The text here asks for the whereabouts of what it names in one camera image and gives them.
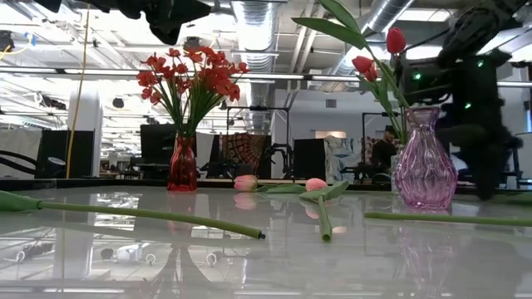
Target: window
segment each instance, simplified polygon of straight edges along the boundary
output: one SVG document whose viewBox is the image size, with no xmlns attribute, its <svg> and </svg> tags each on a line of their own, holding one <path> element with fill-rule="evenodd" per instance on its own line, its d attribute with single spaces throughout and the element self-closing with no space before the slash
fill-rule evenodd
<svg viewBox="0 0 532 299">
<path fill-rule="evenodd" d="M 316 131 L 316 139 L 323 139 L 327 136 L 334 136 L 337 138 L 346 138 L 346 132 L 344 131 Z"/>
</svg>

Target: patterned fabric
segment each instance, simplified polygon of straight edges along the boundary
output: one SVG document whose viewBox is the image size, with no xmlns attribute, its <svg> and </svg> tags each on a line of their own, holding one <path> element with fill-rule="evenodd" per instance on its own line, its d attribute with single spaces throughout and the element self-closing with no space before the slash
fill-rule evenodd
<svg viewBox="0 0 532 299">
<path fill-rule="evenodd" d="M 249 164 L 256 173 L 264 151 L 265 139 L 266 136 L 247 133 L 224 136 L 222 141 L 224 157 L 237 164 Z"/>
<path fill-rule="evenodd" d="M 366 157 L 365 157 L 365 161 L 366 164 L 371 164 L 372 163 L 372 150 L 373 150 L 373 145 L 375 145 L 375 143 L 377 143 L 378 141 L 380 140 L 380 138 L 373 138 L 373 137 L 370 137 L 370 136 L 366 136 L 366 140 L 364 142 L 364 149 L 366 151 Z M 399 140 L 393 140 L 393 145 L 396 146 L 396 149 L 399 148 Z"/>
<path fill-rule="evenodd" d="M 327 136 L 325 146 L 325 174 L 328 184 L 346 180 L 352 182 L 354 174 L 341 174 L 344 167 L 355 167 L 361 159 L 361 146 L 355 139 Z"/>
</svg>

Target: exposed ductwork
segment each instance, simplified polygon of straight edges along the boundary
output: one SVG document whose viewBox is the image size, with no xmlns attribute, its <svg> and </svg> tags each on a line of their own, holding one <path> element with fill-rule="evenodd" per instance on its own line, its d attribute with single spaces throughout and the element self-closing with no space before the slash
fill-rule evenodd
<svg viewBox="0 0 532 299">
<path fill-rule="evenodd" d="M 375 0 L 372 10 L 366 17 L 366 22 L 361 26 L 362 34 L 380 33 L 389 29 L 401 14 L 414 2 L 414 0 Z M 348 54 L 340 58 L 337 65 L 331 69 L 330 75 L 346 76 L 351 74 L 354 67 L 346 58 Z"/>
<path fill-rule="evenodd" d="M 261 55 L 257 51 L 273 50 L 273 35 L 277 4 L 272 2 L 233 2 L 234 15 L 238 19 L 239 48 L 254 51 L 253 54 L 242 55 L 242 60 L 248 64 L 253 72 L 273 72 L 275 57 Z M 247 90 L 248 105 L 273 106 L 273 88 L 270 84 L 250 83 Z M 267 130 L 264 114 L 253 113 L 252 126 L 254 130 Z"/>
</svg>

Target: ceiling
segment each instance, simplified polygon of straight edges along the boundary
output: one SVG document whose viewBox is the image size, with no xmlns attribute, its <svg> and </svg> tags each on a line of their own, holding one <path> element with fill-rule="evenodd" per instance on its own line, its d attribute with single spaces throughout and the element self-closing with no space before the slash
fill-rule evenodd
<svg viewBox="0 0 532 299">
<path fill-rule="evenodd" d="M 292 22 L 291 17 L 299 17 L 312 0 L 288 0 L 277 5 L 274 29 L 275 56 L 272 72 L 286 73 L 293 64 L 293 52 L 298 43 L 300 28 Z M 54 14 L 43 9 L 32 1 L 0 0 L 0 30 L 12 31 L 15 41 L 14 51 L 22 52 L 17 55 L 6 55 L 0 66 L 33 66 L 52 68 L 81 68 L 83 42 L 85 35 L 84 24 L 86 21 L 86 6 L 82 2 L 67 2 L 70 9 L 63 7 L 60 13 Z M 344 1 L 354 16 L 364 16 L 370 12 L 371 0 Z M 397 26 L 404 29 L 407 40 L 416 42 L 416 38 L 423 38 L 435 34 L 438 28 L 447 27 L 446 22 L 450 13 L 471 5 L 471 1 L 450 0 L 423 0 L 415 1 L 399 18 Z M 222 1 L 221 7 L 231 7 L 229 2 Z M 195 20 L 182 26 L 180 38 L 175 47 L 181 47 L 187 37 L 199 37 L 200 43 L 225 51 L 229 59 L 235 62 L 246 59 L 246 51 L 239 46 L 242 39 L 253 43 L 254 34 L 245 37 L 239 35 L 240 22 L 233 15 L 220 11 L 208 17 Z M 318 5 L 313 6 L 312 14 L 319 13 Z M 103 13 L 96 9 L 90 10 L 89 32 L 87 45 L 87 69 L 131 70 L 140 67 L 140 61 L 146 59 L 153 52 L 164 53 L 168 46 L 162 44 L 154 37 L 144 18 L 130 20 L 118 11 Z M 306 32 L 306 40 L 312 33 Z M 517 56 L 515 60 L 532 60 L 532 51 L 528 45 L 528 27 L 513 32 L 512 38 L 521 35 L 523 38 L 516 41 L 510 51 Z M 495 44 L 511 41 L 506 38 L 496 41 Z M 307 59 L 296 61 L 294 70 L 302 72 L 322 71 L 335 66 L 345 53 L 345 45 L 331 37 L 317 34 L 309 48 Z M 382 49 L 382 44 L 375 45 Z M 419 47 L 409 52 L 410 57 L 434 56 L 440 50 L 438 45 Z M 382 59 L 387 59 L 389 54 L 385 51 L 376 51 Z M 69 106 L 71 90 L 77 87 L 78 81 L 68 78 L 52 78 L 39 76 L 14 76 L 1 75 L 0 81 L 0 106 L 3 111 L 24 112 L 22 116 L 0 115 L 0 128 L 18 125 L 36 125 L 50 129 L 65 128 L 67 112 L 55 108 L 39 105 L 43 96 L 58 100 Z M 165 111 L 160 106 L 152 106 L 140 98 L 141 88 L 135 81 L 128 80 L 100 80 L 98 82 L 101 100 L 104 105 L 104 142 L 113 143 L 113 139 L 129 139 L 130 143 L 138 144 L 139 138 L 136 131 L 140 124 L 145 123 L 143 115 L 153 115 L 159 122 L 164 123 Z M 286 88 L 276 82 L 276 89 Z M 251 102 L 249 83 L 241 83 L 243 91 L 238 105 L 248 105 Z M 303 96 L 298 96 L 293 105 L 294 111 L 304 112 L 308 103 L 300 101 L 309 96 L 316 99 L 335 97 L 334 94 L 323 94 L 321 91 L 306 91 Z M 350 95 L 337 94 L 342 101 L 343 97 Z M 117 109 L 112 101 L 116 97 L 123 99 L 125 107 Z M 375 105 L 371 99 L 369 105 Z M 357 111 L 357 105 L 350 105 L 347 109 Z M 35 116 L 31 113 L 54 113 L 55 116 Z M 235 121 L 234 131 L 243 131 L 249 128 L 252 117 L 247 111 L 231 110 L 231 114 L 239 113 L 243 120 Z M 214 109 L 205 122 L 200 126 L 203 131 L 214 132 L 225 128 L 226 111 Z"/>
</svg>

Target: man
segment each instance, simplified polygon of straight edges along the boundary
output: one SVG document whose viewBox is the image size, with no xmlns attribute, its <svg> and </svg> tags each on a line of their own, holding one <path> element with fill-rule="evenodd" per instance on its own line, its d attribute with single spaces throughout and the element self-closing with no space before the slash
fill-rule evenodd
<svg viewBox="0 0 532 299">
<path fill-rule="evenodd" d="M 384 136 L 381 140 L 373 145 L 372 149 L 372 163 L 378 168 L 378 171 L 390 173 L 392 166 L 392 156 L 397 154 L 396 146 L 393 145 L 395 139 L 395 130 L 393 126 L 387 125 L 384 130 Z"/>
</svg>

